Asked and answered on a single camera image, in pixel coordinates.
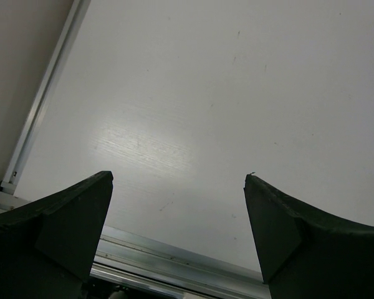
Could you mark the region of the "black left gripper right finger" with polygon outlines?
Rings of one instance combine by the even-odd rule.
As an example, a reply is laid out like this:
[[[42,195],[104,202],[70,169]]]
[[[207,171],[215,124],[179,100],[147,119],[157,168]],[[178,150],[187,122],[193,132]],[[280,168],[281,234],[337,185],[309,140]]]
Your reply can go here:
[[[374,227],[322,211],[252,174],[244,195],[272,298],[374,298]]]

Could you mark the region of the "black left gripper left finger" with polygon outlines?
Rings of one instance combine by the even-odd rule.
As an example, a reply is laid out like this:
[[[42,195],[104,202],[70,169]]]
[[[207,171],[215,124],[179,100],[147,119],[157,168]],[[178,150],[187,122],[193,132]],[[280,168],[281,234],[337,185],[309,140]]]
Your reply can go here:
[[[112,172],[100,171],[0,214],[0,298],[77,298],[112,191]]]

